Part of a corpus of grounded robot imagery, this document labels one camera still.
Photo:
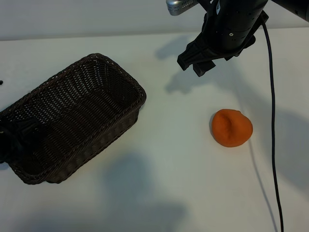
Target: brown wicker basket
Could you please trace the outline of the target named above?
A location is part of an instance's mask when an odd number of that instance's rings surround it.
[[[60,183],[128,130],[145,100],[111,59],[82,58],[0,113],[0,121],[36,117],[45,135],[32,155],[9,165],[26,184]]]

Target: black cable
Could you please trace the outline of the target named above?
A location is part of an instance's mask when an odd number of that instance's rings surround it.
[[[270,70],[270,87],[271,87],[271,99],[272,99],[272,108],[271,108],[271,159],[272,159],[272,172],[274,175],[274,182],[275,182],[275,190],[276,190],[276,198],[278,203],[279,215],[280,215],[280,226],[281,232],[283,232],[283,215],[279,197],[279,190],[278,190],[278,182],[277,182],[277,174],[276,174],[276,165],[275,165],[275,87],[274,87],[274,73],[272,68],[272,53],[271,53],[271,46],[270,46],[270,39],[267,31],[267,27],[265,23],[262,23],[264,33],[266,36],[267,46],[268,46],[268,54],[269,54],[269,70]]]

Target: orange ball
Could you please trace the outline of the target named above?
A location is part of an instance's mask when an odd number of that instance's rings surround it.
[[[250,139],[253,126],[251,121],[240,111],[223,109],[214,115],[211,130],[219,144],[226,147],[236,147]]]

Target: basket rim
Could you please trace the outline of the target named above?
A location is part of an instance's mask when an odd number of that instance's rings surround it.
[[[53,75],[49,79],[47,79],[45,82],[43,82],[41,85],[39,85],[37,88],[32,90],[30,93],[13,103],[11,106],[0,112],[0,120],[2,117],[8,115],[10,112],[18,109],[22,105],[24,105],[27,101],[32,99],[34,96],[38,95],[42,91],[44,91],[46,88],[49,88],[52,86],[56,81],[64,78],[68,74],[70,74],[77,66],[82,66],[86,64],[88,61],[92,60],[93,58],[98,59],[105,59],[107,61],[110,61],[110,63],[114,66],[118,66],[118,69],[121,70],[122,75],[126,78],[126,80],[133,86],[135,90],[137,90],[139,96],[138,98],[125,110],[123,110],[121,113],[117,114],[115,117],[113,117],[109,122],[102,125],[101,128],[96,130],[93,134],[89,135],[81,144],[76,145],[68,154],[66,154],[64,157],[59,159],[57,162],[54,162],[48,169],[43,170],[39,174],[29,174],[24,169],[22,169],[18,163],[9,163],[11,168],[15,171],[21,172],[23,175],[23,179],[28,180],[37,180],[37,181],[45,181],[48,177],[52,176],[68,162],[71,161],[75,157],[74,153],[76,150],[81,149],[82,147],[88,146],[88,144],[91,143],[94,139],[97,139],[102,133],[105,133],[110,128],[112,128],[115,124],[117,124],[120,120],[125,118],[129,112],[136,111],[138,108],[140,108],[146,101],[146,92],[145,90],[139,85],[139,83],[130,75],[128,74],[124,69],[122,69],[116,62],[111,60],[109,57],[104,56],[100,53],[93,53],[86,57],[83,57],[79,61],[74,62],[64,70],[58,72],[56,75]]]

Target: white tabletop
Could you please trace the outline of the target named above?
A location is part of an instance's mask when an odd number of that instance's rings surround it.
[[[309,29],[272,29],[276,152],[286,231],[309,228]],[[0,42],[0,110],[90,53],[146,90],[139,120],[61,184],[24,184],[0,165],[1,232],[273,232],[271,98],[264,34],[203,77],[177,56],[197,34]],[[225,148],[211,116],[241,110],[249,142]]]

